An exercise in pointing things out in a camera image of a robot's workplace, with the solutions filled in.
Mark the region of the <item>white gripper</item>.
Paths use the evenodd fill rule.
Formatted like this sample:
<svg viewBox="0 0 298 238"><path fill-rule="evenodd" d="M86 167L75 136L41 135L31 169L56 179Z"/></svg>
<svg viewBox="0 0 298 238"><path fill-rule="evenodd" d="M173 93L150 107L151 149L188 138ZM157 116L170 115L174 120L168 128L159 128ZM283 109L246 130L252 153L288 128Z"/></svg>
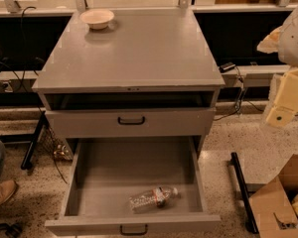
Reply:
<svg viewBox="0 0 298 238"><path fill-rule="evenodd" d="M279 52L281 27L270 32L258 45L257 50L265 54ZM283 74L274 105L265 119L271 127L282 128L289 124L298 113L298 68Z"/></svg>

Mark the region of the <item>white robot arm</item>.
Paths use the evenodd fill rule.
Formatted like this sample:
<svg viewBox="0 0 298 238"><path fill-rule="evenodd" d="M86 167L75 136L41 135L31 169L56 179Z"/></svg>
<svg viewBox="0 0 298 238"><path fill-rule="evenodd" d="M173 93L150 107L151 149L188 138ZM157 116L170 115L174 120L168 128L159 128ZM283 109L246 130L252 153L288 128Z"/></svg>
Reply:
<svg viewBox="0 0 298 238"><path fill-rule="evenodd" d="M298 113L298 6L284 23L267 35L257 46L266 54L277 53L280 61L290 66L282 76L271 81L269 104L264 113L264 123L282 128Z"/></svg>

